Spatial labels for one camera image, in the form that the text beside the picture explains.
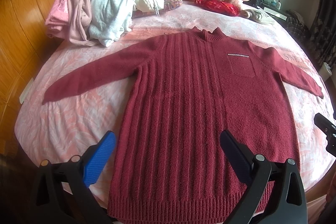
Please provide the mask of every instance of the maroon knit sweater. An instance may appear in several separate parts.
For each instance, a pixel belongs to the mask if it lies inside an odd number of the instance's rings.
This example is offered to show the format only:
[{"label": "maroon knit sweater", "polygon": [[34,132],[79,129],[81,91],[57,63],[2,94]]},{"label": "maroon knit sweater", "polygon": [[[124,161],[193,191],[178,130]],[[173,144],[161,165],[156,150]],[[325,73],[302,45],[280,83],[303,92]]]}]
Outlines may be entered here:
[{"label": "maroon knit sweater", "polygon": [[[119,133],[108,213],[123,223],[220,223],[245,186],[219,144],[228,128],[268,160],[299,164],[282,81],[323,98],[274,48],[209,33],[161,35],[57,80],[44,102],[136,75]],[[260,209],[264,209],[270,187]]]}]

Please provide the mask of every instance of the patterned curtain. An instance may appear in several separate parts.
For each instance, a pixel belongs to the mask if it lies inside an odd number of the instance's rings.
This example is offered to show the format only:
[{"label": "patterned curtain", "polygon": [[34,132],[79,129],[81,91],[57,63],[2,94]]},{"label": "patterned curtain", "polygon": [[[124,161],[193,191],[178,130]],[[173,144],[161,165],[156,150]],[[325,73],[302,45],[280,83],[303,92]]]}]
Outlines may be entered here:
[{"label": "patterned curtain", "polygon": [[310,29],[308,49],[319,66],[336,64],[336,0],[320,0],[318,12]]}]

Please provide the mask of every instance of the bottle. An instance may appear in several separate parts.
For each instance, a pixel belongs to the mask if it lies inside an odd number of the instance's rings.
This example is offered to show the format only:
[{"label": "bottle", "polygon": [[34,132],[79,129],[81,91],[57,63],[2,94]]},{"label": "bottle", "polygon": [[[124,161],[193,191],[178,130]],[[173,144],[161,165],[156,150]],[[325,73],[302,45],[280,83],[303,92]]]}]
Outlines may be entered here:
[{"label": "bottle", "polygon": [[281,3],[280,0],[278,0],[277,4],[275,5],[275,8],[277,8],[278,10],[280,10],[281,7]]}]

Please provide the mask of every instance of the sweater sleeve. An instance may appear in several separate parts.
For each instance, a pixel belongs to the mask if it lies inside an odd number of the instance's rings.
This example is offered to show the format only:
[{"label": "sweater sleeve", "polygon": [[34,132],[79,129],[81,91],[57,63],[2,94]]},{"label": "sweater sleeve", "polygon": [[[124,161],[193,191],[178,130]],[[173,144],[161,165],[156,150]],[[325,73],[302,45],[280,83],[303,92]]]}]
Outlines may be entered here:
[{"label": "sweater sleeve", "polygon": [[323,99],[322,89],[302,69],[284,60],[275,48],[262,48],[248,42],[256,56],[270,69],[280,74],[281,80],[300,89],[306,90]]},{"label": "sweater sleeve", "polygon": [[77,68],[47,89],[42,104],[80,95],[131,76],[139,65],[154,57],[158,46],[164,43],[163,37],[149,38]]}]

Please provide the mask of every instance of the pink bed sheet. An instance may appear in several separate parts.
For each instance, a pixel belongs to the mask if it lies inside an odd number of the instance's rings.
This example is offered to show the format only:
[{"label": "pink bed sheet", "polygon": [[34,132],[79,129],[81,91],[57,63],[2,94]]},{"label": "pink bed sheet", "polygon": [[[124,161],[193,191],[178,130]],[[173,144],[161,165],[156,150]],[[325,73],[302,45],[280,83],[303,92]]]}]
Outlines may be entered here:
[{"label": "pink bed sheet", "polygon": [[[209,31],[220,27],[230,37],[248,39],[261,47],[275,47],[284,59],[302,68],[322,87],[324,99],[284,83],[296,124],[303,185],[305,190],[315,185],[335,158],[326,152],[325,135],[314,126],[313,118],[320,112],[334,122],[333,108],[321,78],[303,50],[278,23],[273,26],[261,25],[240,17],[212,13],[188,3],[160,17],[134,19],[133,31],[108,48],[77,47],[64,41],[39,72],[16,121],[16,137],[29,158],[36,165],[43,159],[49,159],[52,163],[64,162],[72,155],[82,155],[107,130],[118,134],[133,79],[116,81],[82,95],[42,106],[44,92],[52,83],[86,63],[133,43],[194,26]],[[90,186],[103,207],[108,202],[113,161],[112,156],[98,182]]]}]

